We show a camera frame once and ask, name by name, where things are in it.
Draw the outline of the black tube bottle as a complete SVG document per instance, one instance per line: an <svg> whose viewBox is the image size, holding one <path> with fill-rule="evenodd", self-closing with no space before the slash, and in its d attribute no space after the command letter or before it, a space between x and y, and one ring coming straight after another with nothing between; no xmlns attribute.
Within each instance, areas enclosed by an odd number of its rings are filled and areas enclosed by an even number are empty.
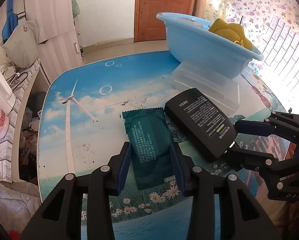
<svg viewBox="0 0 299 240"><path fill-rule="evenodd" d="M233 122L196 88L168 100L164 112L210 163L218 160L237 137Z"/></svg>

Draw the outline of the grey tote bag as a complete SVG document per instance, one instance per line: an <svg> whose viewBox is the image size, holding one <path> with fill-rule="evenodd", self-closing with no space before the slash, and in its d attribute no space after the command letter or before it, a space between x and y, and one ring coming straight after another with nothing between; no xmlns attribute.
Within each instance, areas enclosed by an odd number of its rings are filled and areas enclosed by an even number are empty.
<svg viewBox="0 0 299 240"><path fill-rule="evenodd" d="M19 68L29 68L39 58L39 28L34 20L21 20L8 40L1 45L6 57Z"/></svg>

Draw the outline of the brown wooden door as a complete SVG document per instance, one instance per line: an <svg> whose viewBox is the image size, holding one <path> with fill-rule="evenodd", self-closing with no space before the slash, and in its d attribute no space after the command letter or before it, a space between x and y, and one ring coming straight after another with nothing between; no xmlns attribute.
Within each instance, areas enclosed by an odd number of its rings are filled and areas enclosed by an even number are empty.
<svg viewBox="0 0 299 240"><path fill-rule="evenodd" d="M194 0L135 0L134 42L164 40L165 24L156 18L160 12L192 14Z"/></svg>

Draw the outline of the white electric kettle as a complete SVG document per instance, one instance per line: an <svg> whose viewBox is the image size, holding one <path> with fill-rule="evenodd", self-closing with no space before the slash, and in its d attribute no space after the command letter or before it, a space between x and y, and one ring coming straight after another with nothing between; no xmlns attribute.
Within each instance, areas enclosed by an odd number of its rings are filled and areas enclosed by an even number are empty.
<svg viewBox="0 0 299 240"><path fill-rule="evenodd" d="M0 108L7 114L12 111L16 97L0 71Z"/></svg>

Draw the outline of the clear plastic storage box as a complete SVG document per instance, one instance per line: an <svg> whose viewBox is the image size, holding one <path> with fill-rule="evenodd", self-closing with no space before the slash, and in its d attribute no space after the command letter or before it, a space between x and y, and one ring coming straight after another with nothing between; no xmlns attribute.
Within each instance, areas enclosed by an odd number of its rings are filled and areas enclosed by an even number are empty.
<svg viewBox="0 0 299 240"><path fill-rule="evenodd" d="M229 117L240 107L239 85L209 68L183 61L171 73L170 83L181 92L198 89Z"/></svg>

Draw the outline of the light blue plastic basin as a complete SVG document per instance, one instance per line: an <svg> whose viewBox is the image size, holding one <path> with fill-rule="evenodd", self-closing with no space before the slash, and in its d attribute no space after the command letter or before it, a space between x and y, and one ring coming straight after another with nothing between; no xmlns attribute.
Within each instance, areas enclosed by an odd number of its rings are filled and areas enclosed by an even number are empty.
<svg viewBox="0 0 299 240"><path fill-rule="evenodd" d="M160 12L156 18L164 22L169 52L179 62L188 61L233 79L250 61L264 59L256 47L249 50L210 32L212 22L203 18L174 12Z"/></svg>

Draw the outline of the dark green snack packet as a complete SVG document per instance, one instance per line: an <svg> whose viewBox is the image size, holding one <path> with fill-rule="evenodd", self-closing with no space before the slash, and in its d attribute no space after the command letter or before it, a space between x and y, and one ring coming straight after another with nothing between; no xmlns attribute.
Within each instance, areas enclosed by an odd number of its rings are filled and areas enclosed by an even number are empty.
<svg viewBox="0 0 299 240"><path fill-rule="evenodd" d="M122 113L129 142L132 166L139 190L161 185L174 175L170 157L173 137L164 109L147 108Z"/></svg>

